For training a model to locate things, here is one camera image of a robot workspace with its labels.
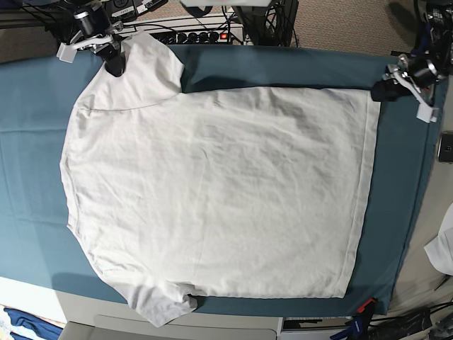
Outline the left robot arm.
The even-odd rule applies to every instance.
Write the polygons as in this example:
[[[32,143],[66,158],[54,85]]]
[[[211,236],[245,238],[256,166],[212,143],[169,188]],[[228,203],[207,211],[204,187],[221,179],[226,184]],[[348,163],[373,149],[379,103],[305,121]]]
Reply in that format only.
[[[414,1],[412,18],[396,4],[390,9],[406,29],[415,31],[415,44],[410,52],[392,52],[397,60],[372,87],[372,100],[390,102],[419,94],[422,103],[432,106],[436,85],[452,75],[452,2]]]

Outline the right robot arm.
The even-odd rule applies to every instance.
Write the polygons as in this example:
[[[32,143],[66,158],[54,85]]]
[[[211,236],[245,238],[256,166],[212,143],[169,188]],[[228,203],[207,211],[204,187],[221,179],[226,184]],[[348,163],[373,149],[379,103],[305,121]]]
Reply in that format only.
[[[125,71],[125,54],[121,48],[122,38],[116,33],[123,29],[120,21],[111,22],[100,1],[68,1],[65,5],[57,2],[48,4],[49,9],[59,8],[68,13],[68,23],[77,32],[66,38],[62,22],[45,27],[60,39],[57,51],[59,60],[72,63],[79,50],[90,50],[104,61],[106,71],[114,77],[121,77]]]

